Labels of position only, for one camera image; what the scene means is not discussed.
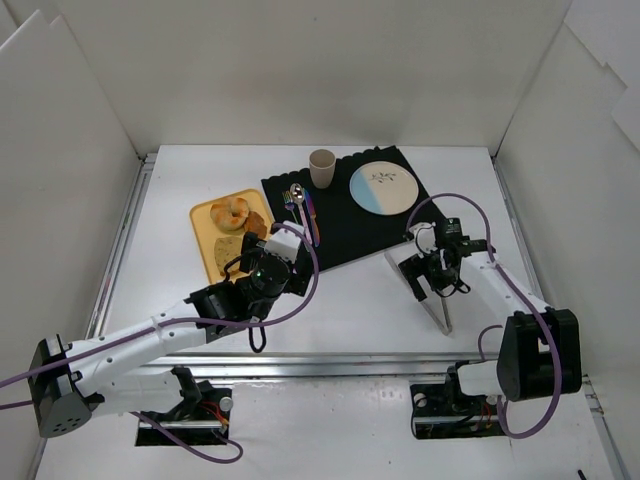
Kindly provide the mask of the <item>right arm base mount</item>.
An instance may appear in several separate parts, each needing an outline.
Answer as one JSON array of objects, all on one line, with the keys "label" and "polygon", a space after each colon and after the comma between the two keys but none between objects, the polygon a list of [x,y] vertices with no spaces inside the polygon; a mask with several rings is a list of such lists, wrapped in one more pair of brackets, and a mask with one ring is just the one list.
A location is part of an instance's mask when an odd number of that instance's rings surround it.
[{"label": "right arm base mount", "polygon": [[467,395],[449,367],[440,383],[412,383],[410,431],[416,440],[504,437],[494,400]]}]

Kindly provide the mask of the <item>stainless steel tongs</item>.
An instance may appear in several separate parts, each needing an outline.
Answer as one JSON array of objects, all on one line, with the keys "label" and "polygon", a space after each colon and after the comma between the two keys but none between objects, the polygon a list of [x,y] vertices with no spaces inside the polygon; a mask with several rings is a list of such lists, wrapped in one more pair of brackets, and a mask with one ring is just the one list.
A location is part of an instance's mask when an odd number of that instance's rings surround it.
[{"label": "stainless steel tongs", "polygon": [[398,246],[384,252],[384,258],[410,295],[423,308],[440,332],[449,336],[453,326],[447,301],[428,284],[423,271],[423,256],[409,245]]}]

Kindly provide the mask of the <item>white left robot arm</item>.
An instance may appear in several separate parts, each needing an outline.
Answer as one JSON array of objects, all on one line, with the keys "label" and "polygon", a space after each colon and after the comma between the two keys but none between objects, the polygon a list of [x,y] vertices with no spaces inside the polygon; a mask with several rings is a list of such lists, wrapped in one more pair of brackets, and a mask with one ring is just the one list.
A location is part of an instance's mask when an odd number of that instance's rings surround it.
[{"label": "white left robot arm", "polygon": [[160,373],[144,366],[242,330],[272,324],[283,294],[310,300],[318,283],[311,243],[294,225],[277,225],[266,241],[254,235],[235,258],[246,276],[191,293],[172,309],[111,334],[66,343],[54,335],[35,349],[28,385],[43,438],[70,433],[99,416],[128,412],[188,414],[202,393],[190,370]]}]

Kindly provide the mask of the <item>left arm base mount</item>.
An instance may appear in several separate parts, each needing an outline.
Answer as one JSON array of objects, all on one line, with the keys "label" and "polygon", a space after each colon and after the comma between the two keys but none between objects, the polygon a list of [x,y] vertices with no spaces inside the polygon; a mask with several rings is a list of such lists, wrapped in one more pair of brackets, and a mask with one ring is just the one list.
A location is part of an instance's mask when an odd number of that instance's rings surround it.
[{"label": "left arm base mount", "polygon": [[229,439],[232,389],[197,381],[183,366],[172,368],[170,373],[178,380],[178,399],[172,408],[141,414],[189,446],[224,445]]}]

